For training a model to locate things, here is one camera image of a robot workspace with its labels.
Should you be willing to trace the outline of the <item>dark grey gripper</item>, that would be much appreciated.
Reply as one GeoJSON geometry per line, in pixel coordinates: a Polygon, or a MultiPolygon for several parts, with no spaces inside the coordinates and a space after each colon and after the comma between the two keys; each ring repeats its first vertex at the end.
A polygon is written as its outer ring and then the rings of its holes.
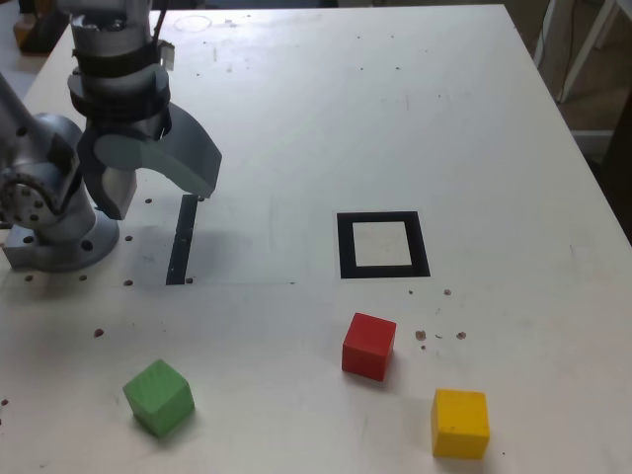
{"type": "Polygon", "coordinates": [[[222,155],[200,123],[171,103],[148,112],[86,107],[77,147],[86,188],[110,219],[123,220],[136,191],[136,169],[162,174],[181,190],[209,198],[222,155]]]}

